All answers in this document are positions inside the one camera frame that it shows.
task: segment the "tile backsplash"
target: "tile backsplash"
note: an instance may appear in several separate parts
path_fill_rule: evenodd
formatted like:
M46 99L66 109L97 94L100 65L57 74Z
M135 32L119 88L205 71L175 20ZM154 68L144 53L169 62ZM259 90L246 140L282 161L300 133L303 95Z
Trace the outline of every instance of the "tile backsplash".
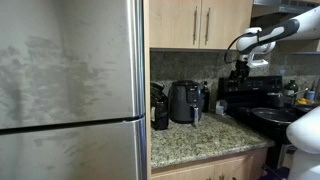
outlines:
M211 91L210 106L213 109L219 77L228 77L234 68L234 63L224 63L224 52L151 51L151 80L164 84L166 94L171 82L176 80L207 81ZM237 55L237 52L231 52L228 60L236 59ZM295 79L299 89L310 88L312 81L318 80L320 76L320 55L293 55L274 50L256 58L264 58L270 65L251 69L250 76L280 75L280 71L284 70L284 84Z

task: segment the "refrigerator door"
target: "refrigerator door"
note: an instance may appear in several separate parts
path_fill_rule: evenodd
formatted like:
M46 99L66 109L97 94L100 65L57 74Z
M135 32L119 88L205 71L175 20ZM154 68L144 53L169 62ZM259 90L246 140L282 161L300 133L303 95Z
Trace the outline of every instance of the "refrigerator door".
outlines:
M144 119L3 135L3 180L146 180Z
M142 0L0 0L0 129L140 117Z

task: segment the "countertop edge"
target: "countertop edge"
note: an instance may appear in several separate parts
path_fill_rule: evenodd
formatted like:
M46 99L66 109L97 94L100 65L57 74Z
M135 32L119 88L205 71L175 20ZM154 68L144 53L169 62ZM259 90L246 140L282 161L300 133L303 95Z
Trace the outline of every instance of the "countertop edge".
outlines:
M269 148L272 146L274 146L274 142L270 141L270 142L255 144L255 145L251 145L251 146L250 145L242 146L242 147L234 148L229 151L224 151L223 153L218 153L218 154L212 153L212 154L206 154L204 156L199 155L196 157L184 157L180 160L173 159L172 161L151 163L151 169L163 168L163 167L167 167L167 166L184 164L184 163L200 161L200 160L205 160L205 159L210 159L210 158L218 158L218 157L223 157L223 156L227 156L227 155L232 155L232 154L262 149L262 148Z

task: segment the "black stove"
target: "black stove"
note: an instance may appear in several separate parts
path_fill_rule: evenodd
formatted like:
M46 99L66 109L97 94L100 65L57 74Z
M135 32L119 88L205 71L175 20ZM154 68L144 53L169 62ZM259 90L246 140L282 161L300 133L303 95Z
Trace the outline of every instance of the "black stove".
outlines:
M220 78L218 86L218 100L226 102L226 113L229 116L275 141L276 145L269 148L266 160L266 164L272 168L279 165L283 145L291 144L286 136L288 125L265 121L253 115L251 109L279 109L273 105L272 98L267 94L279 93L282 90L281 76L248 77L242 84L229 83L228 78ZM293 113L290 109L282 110Z

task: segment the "kitchen counter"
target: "kitchen counter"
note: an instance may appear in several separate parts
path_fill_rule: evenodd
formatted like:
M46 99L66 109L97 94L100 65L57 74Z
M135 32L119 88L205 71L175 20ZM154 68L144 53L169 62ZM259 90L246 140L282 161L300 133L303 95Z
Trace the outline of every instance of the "kitchen counter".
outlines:
M203 114L199 125L169 122L164 131L151 131L152 169L248 150L274 142L229 116Z

